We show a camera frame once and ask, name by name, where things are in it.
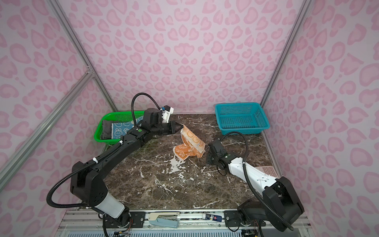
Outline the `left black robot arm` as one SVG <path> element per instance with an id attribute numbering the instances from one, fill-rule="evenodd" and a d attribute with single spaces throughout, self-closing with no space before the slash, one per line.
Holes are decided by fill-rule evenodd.
<path id="1" fill-rule="evenodd" d="M 76 163 L 70 174 L 58 181 L 47 193 L 46 203 L 53 208 L 88 207 L 102 216 L 103 224 L 113 223 L 116 227 L 132 226 L 129 208 L 112 196 L 104 179 L 127 156 L 142 148 L 158 136 L 177 133 L 182 124 L 170 120 L 174 109 L 168 105 L 148 108 L 141 121 L 133 116 L 133 127 L 122 132 L 120 140 L 104 153 L 86 163 Z M 70 192 L 81 200 L 80 203 L 61 204 L 53 201 L 55 191 L 70 181 Z"/>

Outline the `orange patterned cloth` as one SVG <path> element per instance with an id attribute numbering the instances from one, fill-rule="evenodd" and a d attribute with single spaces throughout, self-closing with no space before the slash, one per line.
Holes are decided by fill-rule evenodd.
<path id="1" fill-rule="evenodd" d="M 181 129 L 180 134 L 183 143 L 173 148 L 174 155 L 182 161 L 193 156 L 202 158 L 205 154 L 205 143 L 186 126 Z"/>

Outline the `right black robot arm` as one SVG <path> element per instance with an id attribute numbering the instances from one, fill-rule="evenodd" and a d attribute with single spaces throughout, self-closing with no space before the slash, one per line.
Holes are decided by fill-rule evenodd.
<path id="1" fill-rule="evenodd" d="M 241 156 L 228 152 L 222 143 L 225 137 L 216 138 L 208 144 L 206 161 L 225 174 L 246 182 L 254 198 L 246 200 L 236 211 L 225 211 L 226 226 L 256 224 L 260 230 L 261 223 L 268 221 L 280 232 L 293 231 L 293 224 L 305 210 L 291 181 L 284 176 L 270 176 L 250 165 L 247 161 L 249 146 L 246 136 L 236 131 L 233 134 L 240 135 L 244 140 L 245 153 Z"/>

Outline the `grey towel gold emblem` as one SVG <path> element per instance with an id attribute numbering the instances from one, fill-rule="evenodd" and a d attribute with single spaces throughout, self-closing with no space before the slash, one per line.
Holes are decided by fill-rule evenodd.
<path id="1" fill-rule="evenodd" d="M 102 133 L 100 135 L 101 140 L 110 140 L 112 138 L 112 124 L 113 121 L 102 120 Z"/>

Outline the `blue patterned cloth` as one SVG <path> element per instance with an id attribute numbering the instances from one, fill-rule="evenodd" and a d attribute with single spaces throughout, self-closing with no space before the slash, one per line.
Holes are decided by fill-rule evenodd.
<path id="1" fill-rule="evenodd" d="M 124 136 L 127 134 L 129 130 L 131 130 L 134 127 L 134 121 L 115 121 L 112 124 L 112 139 L 120 139 L 121 136 Z"/>

